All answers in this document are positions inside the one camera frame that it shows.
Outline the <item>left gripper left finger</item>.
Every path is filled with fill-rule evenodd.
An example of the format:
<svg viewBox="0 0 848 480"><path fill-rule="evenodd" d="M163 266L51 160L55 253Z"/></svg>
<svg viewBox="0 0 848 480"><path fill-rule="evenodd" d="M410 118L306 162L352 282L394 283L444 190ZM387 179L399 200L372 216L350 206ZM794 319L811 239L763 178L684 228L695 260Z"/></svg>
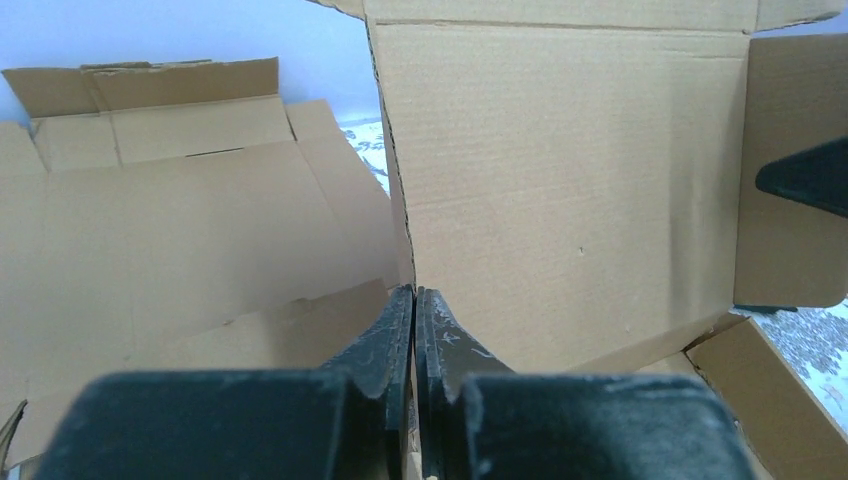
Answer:
<svg viewBox="0 0 848 480"><path fill-rule="evenodd" d="M306 370L147 371L87 385L39 479L400 479L415 293Z"/></svg>

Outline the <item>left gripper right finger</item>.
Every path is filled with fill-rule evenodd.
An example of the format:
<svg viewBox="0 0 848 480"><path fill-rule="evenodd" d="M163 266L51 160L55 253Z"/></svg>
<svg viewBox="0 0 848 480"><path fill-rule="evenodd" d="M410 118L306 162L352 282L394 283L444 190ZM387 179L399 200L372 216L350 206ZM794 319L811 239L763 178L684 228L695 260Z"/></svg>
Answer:
<svg viewBox="0 0 848 480"><path fill-rule="evenodd" d="M519 374L416 294L422 472L436 479L751 479L732 414L699 379Z"/></svg>

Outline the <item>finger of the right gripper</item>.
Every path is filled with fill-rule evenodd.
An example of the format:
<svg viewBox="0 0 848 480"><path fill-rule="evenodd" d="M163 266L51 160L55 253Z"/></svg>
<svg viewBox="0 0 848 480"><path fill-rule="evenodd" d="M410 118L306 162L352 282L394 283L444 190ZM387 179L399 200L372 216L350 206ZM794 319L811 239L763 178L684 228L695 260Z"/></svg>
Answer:
<svg viewBox="0 0 848 480"><path fill-rule="evenodd" d="M847 218L847 137L764 165L758 190Z"/></svg>

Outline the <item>cardboard box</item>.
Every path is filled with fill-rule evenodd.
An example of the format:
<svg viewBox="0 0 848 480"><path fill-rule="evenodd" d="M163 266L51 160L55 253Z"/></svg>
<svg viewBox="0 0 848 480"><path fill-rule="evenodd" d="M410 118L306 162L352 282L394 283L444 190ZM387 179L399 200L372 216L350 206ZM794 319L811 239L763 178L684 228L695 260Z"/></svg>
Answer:
<svg viewBox="0 0 848 480"><path fill-rule="evenodd" d="M847 435L736 305L831 307L847 218L758 190L847 137L843 1L334 1L366 29L399 267L519 374L701 380L751 479Z"/></svg>

